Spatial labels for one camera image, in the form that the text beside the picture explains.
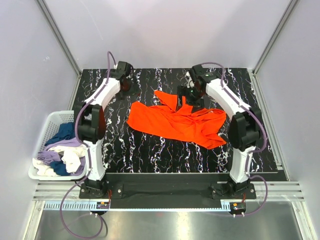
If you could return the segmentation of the orange t shirt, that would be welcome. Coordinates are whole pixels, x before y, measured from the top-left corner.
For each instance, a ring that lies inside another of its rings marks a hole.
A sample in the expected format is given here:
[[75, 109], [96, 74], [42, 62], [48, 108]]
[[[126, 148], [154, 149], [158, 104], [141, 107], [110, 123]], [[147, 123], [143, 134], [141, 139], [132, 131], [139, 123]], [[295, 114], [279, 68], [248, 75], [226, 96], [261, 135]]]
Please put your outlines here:
[[182, 98], [182, 107], [176, 110], [177, 95], [154, 91], [160, 105], [146, 106], [132, 103], [127, 124], [134, 130], [171, 140], [193, 142], [206, 149], [214, 149], [227, 142], [218, 135], [226, 121], [226, 112], [203, 108], [192, 113], [192, 106]]

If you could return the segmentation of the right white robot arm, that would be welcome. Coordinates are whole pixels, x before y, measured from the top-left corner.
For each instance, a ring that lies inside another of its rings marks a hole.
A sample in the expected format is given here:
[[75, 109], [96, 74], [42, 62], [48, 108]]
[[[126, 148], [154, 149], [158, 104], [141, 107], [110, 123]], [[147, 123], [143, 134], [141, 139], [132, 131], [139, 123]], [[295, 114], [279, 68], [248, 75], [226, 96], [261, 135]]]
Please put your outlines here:
[[188, 84], [177, 88], [176, 109], [191, 106], [192, 112], [204, 109], [204, 96], [214, 99], [230, 119], [228, 140], [233, 147], [229, 183], [233, 188], [247, 185], [250, 181], [250, 164], [253, 153], [262, 151], [267, 144], [262, 124], [262, 112], [238, 97], [225, 83], [222, 73], [208, 72], [203, 64], [192, 66], [186, 73]]

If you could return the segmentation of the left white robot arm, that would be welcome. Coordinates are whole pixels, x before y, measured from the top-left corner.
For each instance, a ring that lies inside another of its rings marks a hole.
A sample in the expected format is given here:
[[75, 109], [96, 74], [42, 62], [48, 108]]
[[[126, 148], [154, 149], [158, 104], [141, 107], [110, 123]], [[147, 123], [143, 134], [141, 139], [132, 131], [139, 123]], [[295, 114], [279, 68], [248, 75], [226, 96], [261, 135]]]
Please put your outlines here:
[[119, 100], [140, 93], [133, 66], [119, 61], [106, 72], [97, 90], [74, 109], [76, 137], [87, 146], [86, 181], [100, 182], [105, 176], [102, 143], [107, 131], [105, 109], [116, 97]]

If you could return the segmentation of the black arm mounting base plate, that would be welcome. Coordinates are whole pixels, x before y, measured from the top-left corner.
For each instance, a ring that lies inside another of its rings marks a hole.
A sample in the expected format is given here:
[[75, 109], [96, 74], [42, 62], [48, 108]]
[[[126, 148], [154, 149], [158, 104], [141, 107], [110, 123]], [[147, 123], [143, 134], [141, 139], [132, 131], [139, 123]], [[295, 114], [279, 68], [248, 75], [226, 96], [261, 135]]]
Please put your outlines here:
[[234, 183], [228, 173], [108, 173], [100, 182], [81, 184], [81, 199], [113, 199], [135, 195], [195, 195], [212, 199], [255, 200], [250, 180]]

